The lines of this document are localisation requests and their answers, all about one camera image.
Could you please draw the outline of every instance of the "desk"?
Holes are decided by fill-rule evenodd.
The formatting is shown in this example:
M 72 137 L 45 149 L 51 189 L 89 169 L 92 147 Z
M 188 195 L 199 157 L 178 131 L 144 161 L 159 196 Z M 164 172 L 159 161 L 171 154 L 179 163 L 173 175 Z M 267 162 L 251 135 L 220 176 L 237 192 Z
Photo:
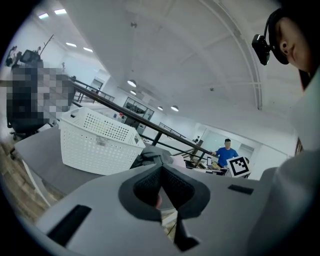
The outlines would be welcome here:
M 62 162 L 60 130 L 53 127 L 36 133 L 14 145 L 22 158 L 24 167 L 38 194 L 49 205 L 55 202 L 49 196 L 42 180 L 53 186 L 64 195 L 102 175 L 86 172 L 67 166 Z M 161 188 L 162 204 L 160 209 L 170 210 L 173 206 Z

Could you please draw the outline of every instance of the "office chair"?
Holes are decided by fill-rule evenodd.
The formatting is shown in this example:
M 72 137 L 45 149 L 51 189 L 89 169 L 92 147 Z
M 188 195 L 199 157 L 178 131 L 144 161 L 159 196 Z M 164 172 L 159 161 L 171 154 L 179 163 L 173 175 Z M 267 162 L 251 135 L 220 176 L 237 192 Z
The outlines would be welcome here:
M 13 74 L 19 74 L 19 68 L 14 68 Z M 44 114 L 37 111 L 38 75 L 36 68 L 23 69 L 25 79 L 13 80 L 6 95 L 7 127 L 13 128 L 10 134 L 13 140 L 17 137 L 25 139 L 38 132 L 38 129 L 46 124 Z M 11 159 L 15 159 L 10 150 Z

